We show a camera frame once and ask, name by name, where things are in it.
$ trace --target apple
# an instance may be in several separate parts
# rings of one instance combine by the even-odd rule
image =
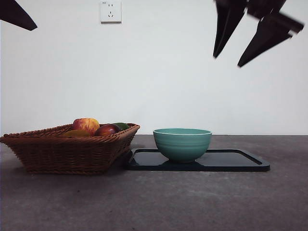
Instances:
[[[96,119],[93,118],[81,118],[75,119],[73,122],[73,130],[85,130],[94,135],[95,131],[100,127],[100,124]]]
[[[94,133],[95,136],[108,136],[121,131],[121,128],[115,124],[105,124],[97,129]]]

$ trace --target green bowl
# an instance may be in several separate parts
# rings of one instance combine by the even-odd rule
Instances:
[[[153,131],[156,146],[171,161],[188,163],[201,157],[211,141],[212,132],[193,128],[163,128]]]

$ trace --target electrical outlet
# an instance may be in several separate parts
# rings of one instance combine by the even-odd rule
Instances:
[[[121,23],[121,0],[101,1],[101,23]]]

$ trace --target wicker basket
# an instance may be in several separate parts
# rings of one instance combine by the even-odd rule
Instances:
[[[109,136],[63,138],[61,135],[72,129],[72,124],[67,124],[4,134],[0,142],[12,149],[29,173],[96,175],[130,150],[140,126],[128,125],[128,129]]]

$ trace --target gray concrete table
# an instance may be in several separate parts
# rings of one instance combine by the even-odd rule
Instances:
[[[137,135],[132,148],[155,148]],[[126,171],[31,175],[1,146],[2,231],[305,231],[308,136],[213,136],[269,172]]]

